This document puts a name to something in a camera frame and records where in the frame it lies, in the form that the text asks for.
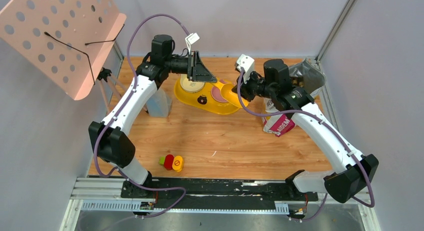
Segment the pet food bag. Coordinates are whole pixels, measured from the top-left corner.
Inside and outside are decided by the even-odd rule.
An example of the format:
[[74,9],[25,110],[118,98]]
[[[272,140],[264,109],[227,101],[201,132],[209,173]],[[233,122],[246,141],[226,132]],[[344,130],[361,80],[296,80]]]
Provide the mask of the pet food bag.
[[[302,62],[281,66],[280,59],[268,60],[264,63],[264,71],[269,72],[269,65],[278,65],[278,74],[271,81],[276,83],[275,97],[263,100],[262,112],[272,114],[279,111],[300,110],[301,107],[312,103],[323,88],[326,77],[307,58]],[[296,124],[291,120],[293,113],[278,114],[262,117],[263,131],[280,137]]]

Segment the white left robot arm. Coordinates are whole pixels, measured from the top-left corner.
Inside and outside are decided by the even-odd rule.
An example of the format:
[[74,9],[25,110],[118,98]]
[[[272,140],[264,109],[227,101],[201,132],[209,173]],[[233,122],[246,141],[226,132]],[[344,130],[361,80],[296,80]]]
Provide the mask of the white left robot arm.
[[158,34],[151,42],[151,51],[135,69],[130,87],[115,108],[101,121],[88,128],[94,160],[111,164],[134,183],[140,197],[153,192],[151,173],[135,157],[135,145],[129,139],[130,130],[146,102],[159,90],[170,73],[185,74],[191,82],[217,83],[217,78],[205,67],[198,51],[187,56],[174,54],[175,41],[170,35]]

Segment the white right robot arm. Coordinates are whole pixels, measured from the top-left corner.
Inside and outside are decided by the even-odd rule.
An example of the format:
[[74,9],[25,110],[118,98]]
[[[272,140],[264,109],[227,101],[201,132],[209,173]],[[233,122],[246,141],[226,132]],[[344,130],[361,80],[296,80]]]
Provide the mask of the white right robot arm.
[[255,97],[270,99],[277,109],[271,115],[286,115],[305,131],[332,167],[322,172],[299,170],[288,178],[286,195],[298,200],[308,192],[324,193],[339,203],[354,199],[373,208],[375,197],[371,181],[378,159],[373,154],[364,155],[334,128],[314,98],[303,87],[292,83],[289,67],[282,59],[267,60],[263,64],[264,76],[257,73],[254,66],[254,59],[247,55],[241,55],[235,62],[240,74],[232,91],[237,94],[239,105],[253,115],[244,101],[250,102]]

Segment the yellow plastic scoop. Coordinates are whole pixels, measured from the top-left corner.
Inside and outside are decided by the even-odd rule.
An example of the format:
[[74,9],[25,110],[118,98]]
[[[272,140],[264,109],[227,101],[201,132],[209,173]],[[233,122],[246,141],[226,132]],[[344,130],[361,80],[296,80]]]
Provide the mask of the yellow plastic scoop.
[[249,105],[249,101],[241,97],[241,100],[239,99],[238,93],[233,92],[234,86],[230,83],[225,83],[220,88],[220,95],[228,101],[230,104],[242,108],[242,105],[247,107]]

